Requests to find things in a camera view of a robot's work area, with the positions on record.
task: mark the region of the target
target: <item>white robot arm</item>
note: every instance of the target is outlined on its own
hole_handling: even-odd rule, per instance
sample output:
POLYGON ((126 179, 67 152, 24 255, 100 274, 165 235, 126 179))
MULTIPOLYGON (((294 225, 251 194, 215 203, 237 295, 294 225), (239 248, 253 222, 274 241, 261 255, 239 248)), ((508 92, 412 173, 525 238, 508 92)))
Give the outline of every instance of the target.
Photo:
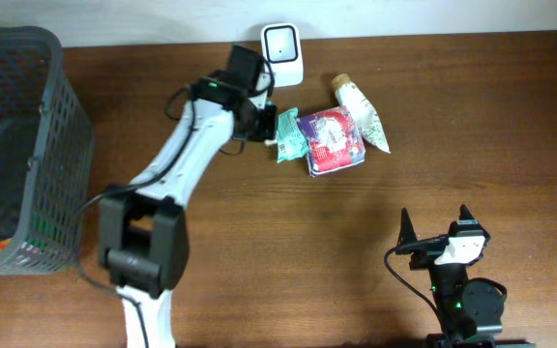
POLYGON ((226 72, 190 87, 176 130, 131 181, 129 188, 138 188, 117 188, 121 194, 101 202, 99 258, 125 298, 129 348, 175 347, 171 294, 189 257, 185 209, 210 160, 229 139, 275 137, 276 108, 266 103, 274 79, 264 64, 256 52, 234 46, 226 72), (131 223, 147 217, 152 231, 131 223))

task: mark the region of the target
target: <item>orange object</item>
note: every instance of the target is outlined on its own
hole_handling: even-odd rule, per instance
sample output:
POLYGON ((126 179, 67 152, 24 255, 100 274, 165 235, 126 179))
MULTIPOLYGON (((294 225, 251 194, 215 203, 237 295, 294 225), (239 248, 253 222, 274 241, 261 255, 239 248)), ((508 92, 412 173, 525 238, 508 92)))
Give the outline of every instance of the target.
POLYGON ((8 246, 8 243, 10 242, 11 239, 12 238, 8 238, 7 240, 3 240, 0 242, 0 251, 8 246))

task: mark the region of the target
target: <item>cable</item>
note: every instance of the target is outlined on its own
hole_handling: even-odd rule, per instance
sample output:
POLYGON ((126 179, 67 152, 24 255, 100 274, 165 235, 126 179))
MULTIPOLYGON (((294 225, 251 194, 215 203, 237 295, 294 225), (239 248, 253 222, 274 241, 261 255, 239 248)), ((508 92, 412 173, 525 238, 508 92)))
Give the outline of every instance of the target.
MULTIPOLYGON (((175 165, 175 163, 178 161, 180 156, 182 156, 182 154, 184 153, 184 150, 186 149, 189 141, 191 140, 192 134, 196 131, 196 129, 194 127, 195 122, 196 122, 196 111, 195 111, 195 108, 194 108, 195 97, 192 94, 190 86, 183 87, 182 89, 178 90, 176 93, 174 93, 169 98, 169 100, 167 101, 167 107, 165 108, 164 113, 165 113, 165 115, 167 115, 167 117, 169 119, 176 120, 175 118, 171 117, 171 115, 168 114, 167 108, 182 94, 183 91, 188 91, 189 92, 189 102, 191 102, 191 112, 192 112, 191 125, 190 125, 190 128, 189 128, 189 132, 188 132, 186 138, 184 139, 184 143, 182 144, 182 147, 180 148, 178 153, 173 157, 173 159, 169 162, 167 167, 165 169, 163 169, 161 172, 159 172, 154 178, 148 180, 147 182, 140 183, 140 184, 128 185, 128 186, 119 187, 119 188, 108 188, 105 191, 95 195, 94 197, 89 199, 87 202, 85 202, 85 204, 83 204, 74 213, 71 224, 75 224, 76 221, 83 216, 83 213, 87 209, 89 209, 92 205, 98 203, 101 199, 109 197, 109 196, 118 195, 118 194, 130 192, 130 191, 134 191, 134 190, 137 190, 137 189, 141 189, 141 188, 145 188, 147 186, 150 186, 150 185, 156 183, 157 181, 159 181, 160 179, 162 179, 162 177, 164 177, 164 175, 166 175, 166 173, 168 173, 169 170, 171 170, 171 168, 173 168, 173 165, 175 165)), ((114 296, 114 297, 117 297, 121 300, 128 301, 132 304, 132 306, 134 306, 134 309, 136 311, 136 315, 137 315, 138 320, 139 320, 139 325, 141 327, 141 332, 143 333, 143 341, 145 342, 145 348, 149 348, 150 343, 149 343, 149 339, 148 339, 148 336, 147 336, 147 331, 145 329, 145 321, 143 320, 143 312, 141 311, 141 303, 136 301, 135 299, 129 297, 129 296, 119 294, 117 291, 115 291, 110 286, 104 285, 104 284, 98 282, 97 280, 91 278, 90 276, 88 276, 85 273, 85 270, 83 270, 83 267, 81 266, 80 252, 78 253, 78 255, 74 259, 74 267, 76 268, 76 272, 78 273, 78 275, 83 280, 85 280, 88 284, 90 284, 92 287, 94 287, 95 289, 100 290, 100 291, 104 292, 105 294, 107 294, 109 296, 114 296)))
POLYGON ((171 104, 173 104, 173 102, 175 102, 178 99, 178 97, 180 97, 182 92, 185 92, 186 90, 187 90, 186 87, 180 88, 177 92, 172 94, 171 97, 169 97, 169 99, 166 101, 166 106, 164 107, 164 116, 166 116, 169 120, 180 121, 179 117, 173 116, 169 111, 170 111, 171 104))
POLYGON ((173 157, 173 159, 169 162, 169 164, 161 171, 159 172, 156 176, 154 176, 152 179, 144 182, 144 183, 140 183, 140 184, 132 184, 132 185, 127 185, 127 186, 123 186, 123 187, 118 187, 118 188, 107 188, 105 189, 103 192, 95 195, 92 199, 88 200, 80 209, 79 212, 84 211, 85 209, 89 208, 90 206, 92 206, 93 204, 95 204, 96 202, 100 201, 101 199, 104 199, 106 197, 111 197, 111 196, 115 196, 115 195, 119 195, 122 193, 126 193, 126 192, 131 192, 134 190, 138 190, 138 189, 142 189, 145 187, 148 187, 152 184, 157 183, 160 179, 162 179, 166 173, 169 172, 169 170, 171 170, 171 168, 173 168, 173 166, 175 165, 175 163, 178 161, 178 159, 180 158, 180 156, 182 156, 182 153, 184 153, 184 149, 187 147, 187 145, 189 144, 189 141, 191 140, 192 134, 196 131, 195 123, 196 123, 196 110, 194 107, 194 96, 192 95, 192 91, 191 91, 191 87, 190 86, 185 86, 182 89, 180 89, 178 92, 176 92, 173 96, 171 96, 171 98, 169 98, 169 102, 167 104, 167 107, 173 103, 174 101, 174 97, 177 98, 180 94, 181 91, 186 90, 189 92, 189 101, 191 102, 191 112, 192 112, 192 121, 191 121, 191 125, 189 127, 189 132, 187 133, 186 138, 184 139, 184 143, 182 144, 182 147, 180 148, 180 150, 178 151, 178 153, 173 157))
POLYGON ((420 243, 425 242, 425 241, 420 241, 420 242, 412 243, 412 244, 409 244, 409 245, 395 246, 395 247, 391 248, 384 255, 384 265, 386 266, 386 269, 388 269, 388 272, 390 272, 391 275, 393 275, 396 278, 396 280, 398 280, 401 284, 405 285, 405 287, 410 289, 414 294, 416 294, 418 297, 423 299, 426 302, 426 304, 431 307, 431 309, 433 310, 433 313, 435 313, 435 317, 437 318, 437 321, 440 323, 440 329, 442 330, 442 334, 444 334, 444 338, 446 339, 446 343, 448 344, 448 347, 451 347, 451 342, 448 338, 448 334, 446 333, 446 330, 444 330, 444 324, 442 322, 442 315, 440 314, 440 311, 437 310, 437 308, 435 307, 435 304, 433 304, 433 302, 430 299, 428 299, 425 295, 423 295, 423 293, 418 291, 414 286, 412 286, 410 283, 405 281, 405 279, 403 279, 400 275, 398 275, 395 272, 395 270, 393 270, 393 268, 391 267, 391 264, 388 262, 389 256, 391 254, 395 253, 395 251, 397 249, 399 249, 400 247, 401 248, 410 247, 410 246, 414 246, 414 245, 420 244, 420 243))
POLYGON ((244 153, 244 148, 247 145, 246 140, 241 140, 240 141, 240 150, 238 150, 237 153, 230 153, 230 152, 226 152, 223 149, 220 149, 219 152, 223 155, 229 155, 229 156, 239 156, 242 155, 244 153))

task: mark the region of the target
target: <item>green snack package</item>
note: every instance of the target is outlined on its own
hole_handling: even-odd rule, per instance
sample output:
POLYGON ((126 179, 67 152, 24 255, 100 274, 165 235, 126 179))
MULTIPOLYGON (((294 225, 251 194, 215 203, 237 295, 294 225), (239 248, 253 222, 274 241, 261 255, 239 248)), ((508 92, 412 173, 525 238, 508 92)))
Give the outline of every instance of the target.
POLYGON ((298 108, 289 109, 278 116, 278 159, 277 163, 284 160, 299 159, 308 153, 308 143, 302 135, 298 124, 298 108))

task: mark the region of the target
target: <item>red snack bag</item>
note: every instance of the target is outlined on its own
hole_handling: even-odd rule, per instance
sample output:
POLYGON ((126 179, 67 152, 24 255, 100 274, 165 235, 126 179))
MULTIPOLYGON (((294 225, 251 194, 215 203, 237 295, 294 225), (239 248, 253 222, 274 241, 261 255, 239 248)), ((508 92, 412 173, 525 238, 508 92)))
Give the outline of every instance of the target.
POLYGON ((345 106, 298 119, 308 141, 308 172, 316 177, 365 160, 365 144, 345 106))

